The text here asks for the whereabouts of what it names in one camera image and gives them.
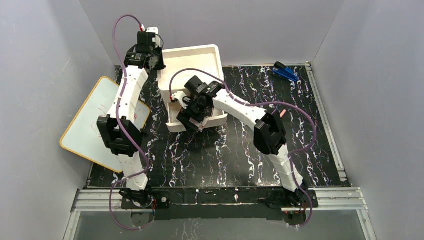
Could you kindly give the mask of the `white drawer organizer box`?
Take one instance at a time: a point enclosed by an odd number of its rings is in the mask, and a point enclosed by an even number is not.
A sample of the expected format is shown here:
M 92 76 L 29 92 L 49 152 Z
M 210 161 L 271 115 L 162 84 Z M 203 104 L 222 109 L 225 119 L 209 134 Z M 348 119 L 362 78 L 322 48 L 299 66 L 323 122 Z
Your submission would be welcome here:
M 177 119 L 184 102 L 172 102 L 170 95 L 178 100 L 193 99 L 198 95 L 196 91 L 206 92 L 215 77 L 223 80 L 219 47 L 209 44 L 166 49 L 162 56 L 165 69 L 159 71 L 157 84 L 168 113 L 166 127 L 171 133 L 185 132 L 185 126 Z

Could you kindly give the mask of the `clear eyelash case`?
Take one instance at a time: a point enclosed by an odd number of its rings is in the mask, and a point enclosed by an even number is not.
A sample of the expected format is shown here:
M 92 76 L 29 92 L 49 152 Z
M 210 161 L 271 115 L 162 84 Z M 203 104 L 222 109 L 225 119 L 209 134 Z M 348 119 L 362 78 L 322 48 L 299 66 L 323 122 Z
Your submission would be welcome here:
M 205 129 L 208 121 L 209 117 L 205 117 L 202 121 L 196 122 L 195 125 L 197 126 L 197 131 L 202 132 Z

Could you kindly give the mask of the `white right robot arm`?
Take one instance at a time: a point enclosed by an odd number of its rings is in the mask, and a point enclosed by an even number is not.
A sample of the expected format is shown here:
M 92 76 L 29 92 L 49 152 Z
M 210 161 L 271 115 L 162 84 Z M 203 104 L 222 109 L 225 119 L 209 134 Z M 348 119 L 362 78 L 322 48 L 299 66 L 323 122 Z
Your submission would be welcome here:
M 176 119 L 186 130 L 201 132 L 210 122 L 209 111 L 222 110 L 253 131 L 255 148 L 273 163 L 284 189 L 293 193 L 306 191 L 304 178 L 289 159 L 286 130 L 276 110 L 268 112 L 254 106 L 218 81 L 206 83 L 193 76 L 184 87 L 184 90 L 171 92 L 169 98 L 180 104 Z

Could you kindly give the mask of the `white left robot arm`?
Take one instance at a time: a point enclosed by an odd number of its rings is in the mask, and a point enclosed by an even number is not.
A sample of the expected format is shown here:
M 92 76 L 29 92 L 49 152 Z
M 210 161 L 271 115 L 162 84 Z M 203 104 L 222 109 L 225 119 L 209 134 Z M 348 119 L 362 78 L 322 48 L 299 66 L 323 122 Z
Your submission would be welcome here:
M 105 147 L 117 156 L 126 187 L 132 191 L 143 191 L 148 184 L 146 168 L 150 163 L 141 153 L 144 134 L 135 124 L 135 115 L 149 73 L 166 67 L 162 50 L 158 27 L 138 32 L 137 43 L 127 51 L 123 60 L 123 75 L 112 106 L 96 122 Z

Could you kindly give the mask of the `blue stapler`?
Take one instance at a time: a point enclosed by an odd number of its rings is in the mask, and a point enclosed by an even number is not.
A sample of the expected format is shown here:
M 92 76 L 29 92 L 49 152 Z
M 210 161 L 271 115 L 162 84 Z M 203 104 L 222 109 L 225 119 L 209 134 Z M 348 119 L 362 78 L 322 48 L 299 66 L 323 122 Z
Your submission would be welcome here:
M 287 80 L 290 80 L 294 83 L 296 83 L 299 80 L 299 77 L 294 73 L 294 71 L 287 67 L 286 65 L 284 65 L 283 63 L 276 61 L 273 65 L 273 67 L 271 68 L 271 71 L 282 78 L 285 78 Z

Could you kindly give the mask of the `white board yellow frame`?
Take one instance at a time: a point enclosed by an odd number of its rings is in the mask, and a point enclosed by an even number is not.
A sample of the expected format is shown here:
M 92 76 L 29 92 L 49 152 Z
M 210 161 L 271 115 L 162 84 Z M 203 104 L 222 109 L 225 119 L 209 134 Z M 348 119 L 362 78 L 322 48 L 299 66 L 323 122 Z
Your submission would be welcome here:
M 132 175 L 146 168 L 147 158 L 139 156 L 139 149 L 119 129 L 124 126 L 138 145 L 144 139 L 151 110 L 139 97 L 146 81 L 132 76 L 126 86 L 119 86 L 108 77 L 100 78 L 62 135 L 60 146 L 117 173 Z

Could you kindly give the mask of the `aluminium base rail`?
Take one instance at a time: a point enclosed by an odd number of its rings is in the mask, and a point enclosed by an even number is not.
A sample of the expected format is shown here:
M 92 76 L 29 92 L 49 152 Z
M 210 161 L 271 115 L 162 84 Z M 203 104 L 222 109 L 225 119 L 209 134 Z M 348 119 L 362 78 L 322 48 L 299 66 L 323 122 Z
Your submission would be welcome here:
M 149 213 L 158 221 L 172 219 L 269 218 L 316 211 L 355 211 L 364 236 L 376 239 L 368 206 L 358 187 L 312 187 L 298 203 L 281 187 L 155 187 L 146 199 L 126 189 L 79 190 L 64 238 L 74 239 L 83 212 Z

